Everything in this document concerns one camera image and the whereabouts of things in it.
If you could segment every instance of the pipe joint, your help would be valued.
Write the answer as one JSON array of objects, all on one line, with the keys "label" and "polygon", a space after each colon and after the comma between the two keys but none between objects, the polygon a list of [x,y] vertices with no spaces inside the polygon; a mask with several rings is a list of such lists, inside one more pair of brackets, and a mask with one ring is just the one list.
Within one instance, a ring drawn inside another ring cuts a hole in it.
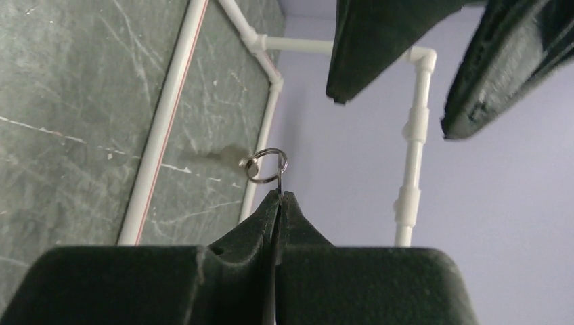
[{"label": "pipe joint", "polygon": [[433,73],[437,63],[437,52],[426,47],[413,46],[404,54],[404,58],[415,65],[417,72]]},{"label": "pipe joint", "polygon": [[403,137],[407,141],[426,143],[430,113],[427,107],[413,107],[409,110],[409,121],[403,128]]},{"label": "pipe joint", "polygon": [[245,44],[245,46],[247,46],[249,52],[257,53],[258,51],[261,51],[261,49],[258,48],[261,46],[261,41],[259,40],[260,35],[257,34],[255,29],[251,26],[247,26],[246,29],[248,32],[244,33],[243,35],[240,35],[240,38]]},{"label": "pipe joint", "polygon": [[416,225],[418,203],[420,201],[420,189],[414,186],[401,186],[399,198],[393,206],[395,222],[397,225],[413,228]]},{"label": "pipe joint", "polygon": [[278,75],[276,78],[273,78],[273,80],[271,81],[271,87],[269,88],[269,91],[277,91],[278,93],[281,92],[281,90],[283,90],[283,77],[281,77],[281,75]]}]

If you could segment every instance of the clamp jaw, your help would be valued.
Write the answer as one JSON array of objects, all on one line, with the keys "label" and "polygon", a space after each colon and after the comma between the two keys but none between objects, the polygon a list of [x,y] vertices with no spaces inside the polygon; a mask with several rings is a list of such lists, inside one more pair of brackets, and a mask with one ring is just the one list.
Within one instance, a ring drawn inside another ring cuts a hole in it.
[{"label": "clamp jaw", "polygon": [[210,246],[68,247],[30,269],[8,324],[476,324],[445,254],[337,248],[273,190]]}]

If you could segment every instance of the dark green foam pad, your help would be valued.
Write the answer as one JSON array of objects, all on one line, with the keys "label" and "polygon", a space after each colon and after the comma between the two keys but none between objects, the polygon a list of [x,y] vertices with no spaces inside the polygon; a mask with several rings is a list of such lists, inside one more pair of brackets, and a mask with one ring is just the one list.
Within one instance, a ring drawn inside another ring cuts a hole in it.
[{"label": "dark green foam pad", "polygon": [[[434,25],[476,2],[338,0],[327,96],[352,100]],[[573,0],[488,1],[446,100],[445,139],[478,133],[573,57]]]},{"label": "dark green foam pad", "polygon": [[451,86],[445,139],[467,139],[570,62],[574,1],[490,1]]},{"label": "dark green foam pad", "polygon": [[476,0],[338,0],[327,96],[344,104],[434,25]]}]

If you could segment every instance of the red stripe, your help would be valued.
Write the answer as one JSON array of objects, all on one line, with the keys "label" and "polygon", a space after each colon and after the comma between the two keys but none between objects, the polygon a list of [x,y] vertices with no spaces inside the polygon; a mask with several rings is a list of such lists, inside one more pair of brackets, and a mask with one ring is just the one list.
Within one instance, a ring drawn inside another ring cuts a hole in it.
[{"label": "red stripe", "polygon": [[196,35],[195,35],[195,39],[194,39],[194,44],[192,45],[192,49],[191,49],[191,51],[190,51],[189,56],[187,57],[187,64],[185,65],[185,72],[183,73],[183,81],[181,82],[181,85],[179,86],[179,90],[178,90],[178,92],[177,92],[177,97],[175,98],[175,107],[173,108],[173,112],[172,112],[171,118],[170,118],[170,120],[169,120],[169,127],[168,127],[168,129],[167,129],[167,135],[166,135],[165,140],[164,140],[164,142],[163,142],[163,147],[162,147],[162,151],[161,151],[161,155],[160,155],[160,161],[158,162],[158,166],[156,167],[156,172],[155,172],[155,174],[154,174],[154,181],[152,182],[152,188],[151,188],[151,190],[150,190],[150,195],[148,196],[148,201],[147,201],[147,203],[146,203],[146,209],[145,209],[145,211],[143,212],[143,219],[141,220],[141,224],[139,225],[139,230],[138,230],[138,233],[137,233],[137,237],[136,237],[136,239],[135,239],[135,244],[136,244],[136,245],[139,244],[139,240],[140,240],[140,238],[141,238],[141,232],[142,232],[142,230],[144,230],[144,229],[143,229],[143,228],[144,228],[143,226],[144,226],[144,224],[146,223],[146,217],[148,216],[148,210],[149,210],[149,208],[150,208],[150,202],[151,202],[152,196],[153,196],[153,194],[154,194],[154,188],[155,188],[155,186],[156,186],[156,180],[158,179],[158,174],[159,174],[159,170],[160,170],[160,167],[161,167],[161,162],[162,162],[162,160],[163,160],[163,154],[164,154],[164,152],[165,152],[165,148],[167,147],[167,140],[168,140],[168,138],[169,138],[169,133],[171,132],[171,126],[172,126],[172,124],[173,124],[173,119],[174,119],[174,117],[175,117],[175,113],[176,113],[177,107],[178,107],[178,105],[179,105],[179,98],[181,97],[181,92],[183,91],[183,85],[185,85],[185,79],[186,79],[186,77],[187,77],[187,70],[190,68],[190,63],[191,63],[191,61],[192,61],[192,56],[193,56],[194,51],[195,51],[195,48],[196,48],[196,43],[197,43],[199,31],[200,31],[200,29],[201,29],[200,27],[201,27],[201,24],[202,24],[202,22],[203,22],[203,17],[204,17],[204,15],[205,15],[205,10],[206,10],[206,8],[207,8],[208,2],[209,2],[209,1],[206,1],[206,2],[205,2],[205,5],[204,5],[204,7],[203,7],[203,11],[202,11],[201,17],[200,17],[200,19],[199,19],[199,26],[198,26],[198,29],[197,29],[197,31],[196,31]]}]

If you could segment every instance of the metal hook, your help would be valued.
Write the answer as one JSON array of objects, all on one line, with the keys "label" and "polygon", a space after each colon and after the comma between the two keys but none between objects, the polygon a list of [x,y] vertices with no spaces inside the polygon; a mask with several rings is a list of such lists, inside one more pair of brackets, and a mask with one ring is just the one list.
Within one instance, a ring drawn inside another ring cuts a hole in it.
[{"label": "metal hook", "polygon": [[[272,176],[267,177],[267,178],[260,178],[260,179],[255,178],[255,176],[250,174],[249,171],[251,170],[253,164],[257,164],[257,160],[259,158],[267,156],[268,154],[277,154],[277,157],[278,157],[277,173],[275,173],[275,175],[272,175]],[[272,181],[277,180],[278,181],[277,190],[279,192],[279,195],[282,194],[281,174],[286,169],[287,169],[287,155],[285,154],[285,152],[283,152],[282,150],[279,150],[277,148],[267,148],[267,149],[263,149],[261,151],[255,152],[251,156],[247,157],[246,163],[244,165],[245,174],[247,175],[247,178],[250,181],[252,181],[253,183],[267,184],[267,183],[271,183]]]}]

